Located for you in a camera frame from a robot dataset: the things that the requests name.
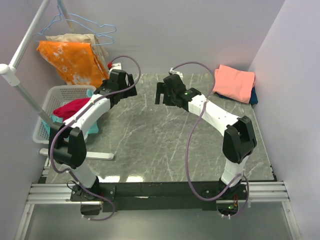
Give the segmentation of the magenta t-shirt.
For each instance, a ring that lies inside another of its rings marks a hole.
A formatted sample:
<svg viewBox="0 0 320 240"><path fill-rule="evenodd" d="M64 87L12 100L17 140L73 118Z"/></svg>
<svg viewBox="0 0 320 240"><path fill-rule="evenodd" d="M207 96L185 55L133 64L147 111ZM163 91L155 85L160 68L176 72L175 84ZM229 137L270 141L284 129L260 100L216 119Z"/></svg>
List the magenta t-shirt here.
<svg viewBox="0 0 320 240"><path fill-rule="evenodd" d="M71 118L76 114L83 106L89 102L90 98L79 98L75 99L53 111L53 114L63 120Z"/></svg>

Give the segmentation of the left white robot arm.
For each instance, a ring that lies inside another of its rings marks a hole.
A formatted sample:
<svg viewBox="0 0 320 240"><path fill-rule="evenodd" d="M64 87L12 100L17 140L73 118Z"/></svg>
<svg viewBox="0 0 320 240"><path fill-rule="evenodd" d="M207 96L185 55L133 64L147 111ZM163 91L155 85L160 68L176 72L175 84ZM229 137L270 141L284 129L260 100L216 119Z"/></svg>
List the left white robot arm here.
<svg viewBox="0 0 320 240"><path fill-rule="evenodd" d="M85 135L120 100L137 95L135 84L132 74L113 69L109 79L102 81L80 110L62 123L55 122L50 128L48 155L52 162L65 167L64 170L55 169L56 172L68 172L83 187L82 195L88 201L99 197L100 183L86 163Z"/></svg>

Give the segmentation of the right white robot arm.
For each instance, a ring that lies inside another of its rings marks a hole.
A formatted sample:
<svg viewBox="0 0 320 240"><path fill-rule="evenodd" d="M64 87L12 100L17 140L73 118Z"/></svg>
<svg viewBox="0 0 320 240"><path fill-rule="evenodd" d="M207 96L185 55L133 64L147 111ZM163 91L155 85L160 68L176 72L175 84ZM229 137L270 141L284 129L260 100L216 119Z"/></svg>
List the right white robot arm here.
<svg viewBox="0 0 320 240"><path fill-rule="evenodd" d="M157 83L155 104L182 108L199 120L205 120L222 135L226 162L219 180L219 196L232 199L244 176L247 160L257 146L251 119L227 112L195 88L187 89L178 74L171 74Z"/></svg>

